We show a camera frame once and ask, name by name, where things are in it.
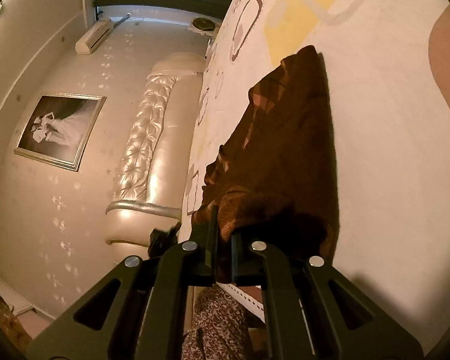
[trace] gold picture frame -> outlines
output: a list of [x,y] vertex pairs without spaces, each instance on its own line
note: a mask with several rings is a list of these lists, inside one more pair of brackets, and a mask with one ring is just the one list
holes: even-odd
[[105,100],[105,96],[42,93],[14,153],[78,172]]

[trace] white air conditioner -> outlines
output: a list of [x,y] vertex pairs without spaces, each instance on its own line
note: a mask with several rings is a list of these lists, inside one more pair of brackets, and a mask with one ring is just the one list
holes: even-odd
[[101,19],[75,44],[77,54],[93,53],[113,30],[111,19]]

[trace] metal bolt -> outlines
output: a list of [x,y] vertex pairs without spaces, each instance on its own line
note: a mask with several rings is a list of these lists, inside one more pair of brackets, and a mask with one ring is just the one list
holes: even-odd
[[185,251],[194,251],[197,249],[197,243],[193,241],[186,241],[182,244],[182,249]]
[[128,268],[134,268],[140,264],[140,259],[137,256],[130,256],[125,259],[125,266]]
[[315,266],[315,267],[321,267],[321,266],[323,266],[323,264],[325,264],[325,261],[320,256],[312,256],[312,257],[310,257],[308,262],[310,263],[311,266]]
[[267,244],[263,241],[255,241],[252,243],[252,249],[254,251],[264,251],[267,249]]

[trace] wallpaper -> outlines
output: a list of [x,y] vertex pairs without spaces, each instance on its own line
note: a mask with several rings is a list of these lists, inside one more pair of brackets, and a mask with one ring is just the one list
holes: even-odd
[[325,61],[334,120],[334,265],[429,350],[450,325],[448,6],[233,0],[208,56],[180,239],[190,234],[205,167],[239,122],[248,89],[313,44]]
[[[70,49],[49,72],[8,144],[0,188],[0,277],[58,316],[113,267],[102,228],[143,85],[174,52],[205,54],[187,26],[129,19],[92,55]],[[13,154],[42,92],[106,96],[78,172]]]

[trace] couple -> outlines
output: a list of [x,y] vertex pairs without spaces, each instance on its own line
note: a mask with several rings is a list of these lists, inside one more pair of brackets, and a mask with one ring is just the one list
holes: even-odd
[[78,111],[64,119],[56,119],[53,112],[36,117],[31,126],[34,140],[38,143],[46,140],[77,148],[90,123],[93,109],[94,104],[85,103]]

